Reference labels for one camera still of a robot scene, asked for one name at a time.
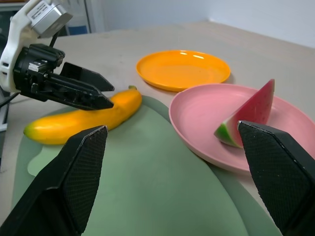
orange plate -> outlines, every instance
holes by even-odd
[[[231,73],[220,58],[184,50],[147,55],[138,62],[136,69],[148,84],[174,92],[197,85],[222,83]]]

pink plate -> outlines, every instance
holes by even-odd
[[[243,149],[221,143],[214,131],[246,102],[256,89],[230,84],[209,84],[178,93],[169,108],[176,132],[206,161],[229,171],[249,174]],[[288,102],[274,97],[267,125],[288,132],[313,158],[315,124]]]

table surface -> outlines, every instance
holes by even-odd
[[[143,95],[158,99],[166,106],[175,93],[143,82],[136,73],[136,63],[156,51],[179,49],[209,53],[229,64],[232,74],[228,83],[259,89],[274,78],[275,95],[315,119],[313,103],[309,102],[315,100],[315,49],[312,48],[210,22],[60,37],[55,47],[65,52],[64,61],[102,74],[116,90],[135,85]],[[10,105],[0,174],[0,223],[10,212],[16,158],[24,127],[63,107],[52,101],[40,102],[23,96],[15,98]],[[236,177],[263,206],[252,179]]]

watermelon rind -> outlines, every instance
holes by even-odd
[[[233,141],[231,134],[228,132],[227,126],[222,123],[217,130],[215,131],[214,135],[223,143],[237,147],[243,148],[239,146],[236,142]]]

white wall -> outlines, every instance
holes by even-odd
[[[210,20],[315,48],[315,0],[210,0]]]
[[[102,0],[107,30],[209,19],[211,0]]]

